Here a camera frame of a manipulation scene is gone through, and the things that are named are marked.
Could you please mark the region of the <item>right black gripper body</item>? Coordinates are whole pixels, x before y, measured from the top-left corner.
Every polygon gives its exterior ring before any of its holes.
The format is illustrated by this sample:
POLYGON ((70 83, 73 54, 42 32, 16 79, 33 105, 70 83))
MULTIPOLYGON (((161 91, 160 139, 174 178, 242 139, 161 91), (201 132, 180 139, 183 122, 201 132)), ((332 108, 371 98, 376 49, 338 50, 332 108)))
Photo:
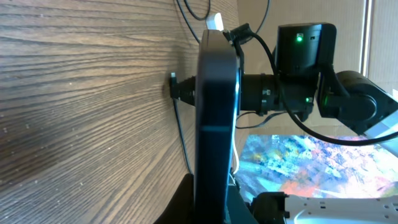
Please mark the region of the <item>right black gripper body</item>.
POLYGON ((244 74, 244 53, 241 48, 240 44, 240 36, 239 32, 237 30, 231 30, 229 32, 229 36, 231 41, 233 42, 233 47, 236 51, 237 59, 238 59, 238 84, 239 84, 239 89, 238 89, 238 108, 237 108, 237 115, 240 114, 241 111, 241 95, 242 95, 242 76, 244 74))

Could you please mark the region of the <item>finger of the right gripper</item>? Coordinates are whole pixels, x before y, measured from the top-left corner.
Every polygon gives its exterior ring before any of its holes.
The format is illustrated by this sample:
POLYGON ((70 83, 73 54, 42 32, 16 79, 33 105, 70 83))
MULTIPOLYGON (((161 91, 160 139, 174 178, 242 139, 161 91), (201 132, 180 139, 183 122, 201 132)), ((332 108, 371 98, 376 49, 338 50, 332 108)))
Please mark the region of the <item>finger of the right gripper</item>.
POLYGON ((171 76, 169 80, 171 98, 195 106, 195 83, 195 77, 178 82, 176 77, 171 76))

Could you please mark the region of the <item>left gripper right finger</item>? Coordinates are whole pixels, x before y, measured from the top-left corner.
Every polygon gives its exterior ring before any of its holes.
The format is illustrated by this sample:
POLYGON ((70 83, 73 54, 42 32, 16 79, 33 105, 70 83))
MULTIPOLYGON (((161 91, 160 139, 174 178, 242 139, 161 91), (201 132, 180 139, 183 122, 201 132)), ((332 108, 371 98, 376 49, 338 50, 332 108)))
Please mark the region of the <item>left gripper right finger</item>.
POLYGON ((226 223, 258 224, 244 203, 237 186, 229 184, 226 204, 226 223))

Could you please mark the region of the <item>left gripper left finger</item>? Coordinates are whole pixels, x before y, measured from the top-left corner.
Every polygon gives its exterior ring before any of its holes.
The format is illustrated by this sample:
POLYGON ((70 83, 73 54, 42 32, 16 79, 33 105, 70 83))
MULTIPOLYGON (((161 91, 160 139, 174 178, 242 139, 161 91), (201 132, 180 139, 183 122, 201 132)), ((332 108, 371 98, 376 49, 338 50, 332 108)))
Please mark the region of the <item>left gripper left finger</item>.
POLYGON ((193 174, 186 174, 154 224, 193 223, 193 174))

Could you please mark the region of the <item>Samsung Galaxy smartphone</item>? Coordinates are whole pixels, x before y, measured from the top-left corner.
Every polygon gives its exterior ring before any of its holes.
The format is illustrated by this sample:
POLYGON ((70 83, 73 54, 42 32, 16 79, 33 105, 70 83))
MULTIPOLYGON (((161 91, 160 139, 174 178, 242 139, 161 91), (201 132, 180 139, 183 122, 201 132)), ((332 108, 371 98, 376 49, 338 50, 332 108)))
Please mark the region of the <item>Samsung Galaxy smartphone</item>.
POLYGON ((194 215, 222 223, 238 108, 238 59, 219 30, 205 30, 195 83, 194 215))

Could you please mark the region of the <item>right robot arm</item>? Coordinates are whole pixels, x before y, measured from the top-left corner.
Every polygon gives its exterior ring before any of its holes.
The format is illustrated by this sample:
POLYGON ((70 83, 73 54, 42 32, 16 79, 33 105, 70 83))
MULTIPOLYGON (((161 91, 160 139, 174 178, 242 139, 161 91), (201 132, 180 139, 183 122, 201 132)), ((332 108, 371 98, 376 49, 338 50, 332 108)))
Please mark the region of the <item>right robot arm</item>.
POLYGON ((397 133, 361 141, 329 138, 304 122, 317 107, 323 118, 334 118, 358 135, 397 111, 397 101, 354 71, 335 72, 336 27, 330 23, 288 24, 278 28, 274 50, 265 48, 272 72, 246 75, 242 45, 258 39, 248 24, 233 30, 206 30, 194 77, 169 80, 170 95, 196 108, 197 139, 201 146, 230 149, 240 111, 259 116, 287 113, 311 136, 332 144, 366 146, 388 142, 397 133))

